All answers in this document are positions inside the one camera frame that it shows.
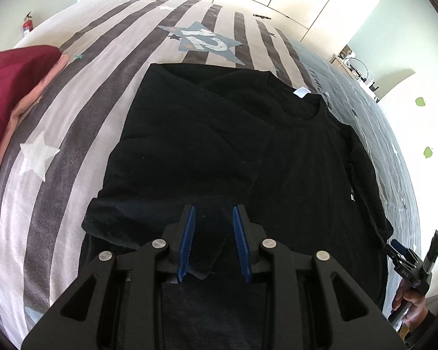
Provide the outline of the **person's right hand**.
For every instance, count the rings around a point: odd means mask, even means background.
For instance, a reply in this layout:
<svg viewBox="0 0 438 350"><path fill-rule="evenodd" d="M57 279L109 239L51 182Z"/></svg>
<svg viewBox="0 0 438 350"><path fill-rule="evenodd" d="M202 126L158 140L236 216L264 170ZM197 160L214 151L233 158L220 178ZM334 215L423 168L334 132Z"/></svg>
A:
<svg viewBox="0 0 438 350"><path fill-rule="evenodd" d="M412 333L428 315L426 298L416 291L411 291L406 281L401 281L392 301L392 310L396 311L402 302L410 302L411 306L404 315L402 322Z"/></svg>

